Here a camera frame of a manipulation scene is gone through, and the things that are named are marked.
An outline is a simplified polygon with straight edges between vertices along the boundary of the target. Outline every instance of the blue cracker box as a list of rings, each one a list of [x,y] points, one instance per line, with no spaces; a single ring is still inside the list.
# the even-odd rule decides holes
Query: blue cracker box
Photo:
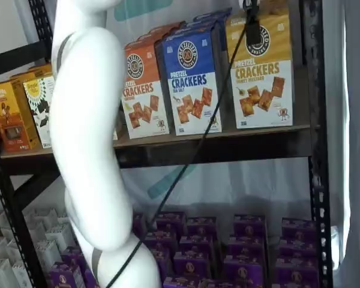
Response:
[[[278,246],[279,255],[292,258],[316,258],[316,245],[289,238],[280,238]]]
[[[202,288],[201,280],[197,277],[173,276],[167,277],[163,288]]]
[[[224,274],[230,281],[245,283],[247,288],[263,288],[265,272],[258,257],[245,255],[227,255],[224,259]]]
[[[211,277],[211,266],[207,253],[178,251],[173,257],[173,265],[178,275],[200,278]]]
[[[170,259],[169,250],[150,249],[150,251],[152,255],[155,257],[160,272],[161,282],[163,282],[167,277],[167,275],[173,274],[173,266],[172,266],[172,261]]]
[[[172,257],[178,250],[176,233],[173,231],[157,230],[149,232],[144,239],[144,244],[150,249],[161,250],[163,248],[166,248],[170,251]]]
[[[178,239],[187,234],[187,216],[184,212],[161,212],[156,219],[157,229],[173,230]]]
[[[285,238],[316,242],[315,222],[294,218],[283,218],[281,234]]]
[[[274,268],[274,281],[280,284],[317,285],[319,282],[317,260],[279,256]]]
[[[203,134],[211,121],[221,86],[221,46],[216,24],[169,36],[164,61],[176,135]],[[222,131],[220,111],[210,133]]]

